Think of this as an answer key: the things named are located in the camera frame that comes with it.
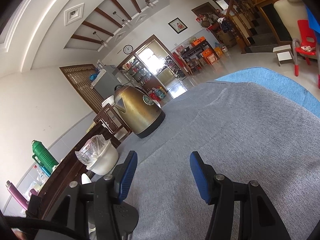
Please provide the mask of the dark carved wooden bench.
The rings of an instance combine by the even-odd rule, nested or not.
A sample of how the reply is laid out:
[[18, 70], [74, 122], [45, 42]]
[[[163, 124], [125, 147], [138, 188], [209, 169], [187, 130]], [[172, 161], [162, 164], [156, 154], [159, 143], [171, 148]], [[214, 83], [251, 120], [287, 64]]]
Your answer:
[[81, 174], [87, 172], [85, 165], [77, 159], [75, 152], [79, 151], [94, 135], [103, 135], [106, 140], [110, 139], [114, 147], [120, 145], [120, 141], [101, 123], [94, 125], [64, 157], [39, 192], [42, 201], [37, 211], [37, 218], [44, 219], [68, 184], [74, 180], [79, 182]]

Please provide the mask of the grey refrigerator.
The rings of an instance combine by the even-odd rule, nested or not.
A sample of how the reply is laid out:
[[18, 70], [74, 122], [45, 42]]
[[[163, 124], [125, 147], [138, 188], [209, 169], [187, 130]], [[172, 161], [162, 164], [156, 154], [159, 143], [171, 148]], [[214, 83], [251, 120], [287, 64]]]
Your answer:
[[103, 65], [92, 81], [91, 88], [103, 99], [114, 95], [115, 87], [118, 85], [129, 85], [129, 80], [115, 65]]

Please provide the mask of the gold electric kettle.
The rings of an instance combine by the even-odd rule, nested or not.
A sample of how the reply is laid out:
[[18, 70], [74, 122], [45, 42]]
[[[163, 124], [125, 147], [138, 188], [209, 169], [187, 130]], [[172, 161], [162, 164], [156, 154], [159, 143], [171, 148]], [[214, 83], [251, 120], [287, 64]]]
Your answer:
[[114, 106], [139, 138], [149, 136], [165, 119], [161, 107], [138, 87], [117, 85], [114, 88]]

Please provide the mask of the purple thermos bottle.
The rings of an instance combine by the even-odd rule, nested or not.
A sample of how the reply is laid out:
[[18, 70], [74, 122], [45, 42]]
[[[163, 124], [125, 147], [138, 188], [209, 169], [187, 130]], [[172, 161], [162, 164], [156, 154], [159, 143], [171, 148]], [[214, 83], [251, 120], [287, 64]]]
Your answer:
[[18, 189], [9, 180], [6, 182], [6, 187], [11, 196], [20, 204], [20, 206], [27, 211], [29, 201], [18, 191]]

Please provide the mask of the dark wooden side table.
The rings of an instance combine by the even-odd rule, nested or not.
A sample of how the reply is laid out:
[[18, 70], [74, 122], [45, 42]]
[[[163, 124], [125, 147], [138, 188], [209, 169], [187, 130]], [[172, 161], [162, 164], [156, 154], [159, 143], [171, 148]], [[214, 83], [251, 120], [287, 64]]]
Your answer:
[[189, 75], [193, 75], [194, 71], [199, 72], [198, 66], [193, 62], [193, 59], [199, 59], [200, 57], [203, 57], [202, 53], [206, 50], [210, 51], [210, 54], [206, 53], [204, 55], [204, 61], [206, 60], [206, 57], [210, 55], [214, 55], [217, 59], [219, 59], [219, 56], [217, 55], [214, 48], [209, 44], [207, 40], [203, 40], [199, 44], [197, 44], [194, 47], [190, 47], [189, 50], [184, 50], [181, 54], [181, 58], [184, 60], [186, 64], [186, 69]]

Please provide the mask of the framed flower picture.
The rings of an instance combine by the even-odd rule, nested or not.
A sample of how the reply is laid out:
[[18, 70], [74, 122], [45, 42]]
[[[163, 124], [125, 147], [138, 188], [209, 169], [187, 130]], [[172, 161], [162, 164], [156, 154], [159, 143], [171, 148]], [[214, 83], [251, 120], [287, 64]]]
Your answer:
[[188, 27], [177, 17], [171, 22], [168, 23], [168, 25], [177, 33], [181, 33], [184, 30], [186, 30]]

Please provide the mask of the round wall clock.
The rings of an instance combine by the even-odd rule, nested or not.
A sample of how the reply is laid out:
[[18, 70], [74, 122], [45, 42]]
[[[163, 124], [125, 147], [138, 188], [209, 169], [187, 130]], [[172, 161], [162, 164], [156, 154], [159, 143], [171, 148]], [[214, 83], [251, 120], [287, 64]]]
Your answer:
[[126, 55], [130, 55], [133, 52], [133, 46], [130, 45], [130, 44], [125, 45], [124, 48], [123, 48], [123, 52]]

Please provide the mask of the grey table cloth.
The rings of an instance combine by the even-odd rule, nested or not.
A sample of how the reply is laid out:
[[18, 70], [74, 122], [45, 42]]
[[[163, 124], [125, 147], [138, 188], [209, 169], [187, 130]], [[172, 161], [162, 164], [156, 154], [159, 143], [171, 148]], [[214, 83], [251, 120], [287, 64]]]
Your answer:
[[189, 158], [234, 182], [259, 182], [292, 239], [319, 221], [319, 118], [255, 83], [209, 81], [163, 107], [148, 137], [118, 147], [138, 165], [126, 202], [139, 212], [129, 239], [204, 239], [213, 207], [200, 197]]

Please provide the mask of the blue table cloth underneath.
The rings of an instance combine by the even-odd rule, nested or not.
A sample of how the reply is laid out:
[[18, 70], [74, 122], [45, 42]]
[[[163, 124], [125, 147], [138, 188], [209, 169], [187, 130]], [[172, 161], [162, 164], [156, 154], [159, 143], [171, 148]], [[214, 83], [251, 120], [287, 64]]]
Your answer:
[[217, 81], [256, 83], [294, 101], [315, 116], [320, 117], [319, 101], [306, 88], [270, 69], [263, 67], [247, 68], [222, 76]]

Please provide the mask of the small white step stool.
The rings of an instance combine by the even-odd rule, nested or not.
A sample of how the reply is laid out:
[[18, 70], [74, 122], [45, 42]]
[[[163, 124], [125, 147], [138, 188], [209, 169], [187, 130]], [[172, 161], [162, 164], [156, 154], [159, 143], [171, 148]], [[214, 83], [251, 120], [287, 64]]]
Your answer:
[[283, 61], [293, 60], [292, 48], [290, 44], [274, 47], [273, 53], [275, 53], [277, 56], [279, 66], [281, 66]]

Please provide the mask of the green thermos jug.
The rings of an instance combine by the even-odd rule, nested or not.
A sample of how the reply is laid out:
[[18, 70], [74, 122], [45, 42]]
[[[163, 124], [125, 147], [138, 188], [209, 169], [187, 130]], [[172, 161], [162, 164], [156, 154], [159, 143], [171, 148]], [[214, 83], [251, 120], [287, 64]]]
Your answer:
[[33, 151], [32, 158], [44, 167], [49, 174], [52, 174], [53, 168], [56, 167], [59, 162], [52, 156], [42, 142], [33, 140], [31, 146]]

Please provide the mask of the white bowl with plastic bag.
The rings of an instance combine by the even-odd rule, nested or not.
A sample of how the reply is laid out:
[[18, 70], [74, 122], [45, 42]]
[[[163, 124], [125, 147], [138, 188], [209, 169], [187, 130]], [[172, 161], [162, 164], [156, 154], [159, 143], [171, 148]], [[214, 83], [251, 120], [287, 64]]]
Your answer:
[[103, 135], [91, 137], [79, 151], [75, 151], [75, 155], [87, 170], [100, 176], [108, 174], [119, 159], [111, 140], [106, 140]]

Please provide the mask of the red plastic chair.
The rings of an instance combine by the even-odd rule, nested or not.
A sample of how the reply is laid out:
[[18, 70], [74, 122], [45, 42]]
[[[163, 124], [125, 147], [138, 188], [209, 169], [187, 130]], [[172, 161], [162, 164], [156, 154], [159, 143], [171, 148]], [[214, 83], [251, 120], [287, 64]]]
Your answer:
[[300, 31], [301, 39], [294, 38], [292, 40], [295, 76], [299, 75], [298, 54], [305, 57], [308, 65], [311, 64], [309, 56], [316, 56], [319, 69], [319, 44], [317, 43], [315, 32], [309, 27], [308, 20], [298, 20], [297, 24]]

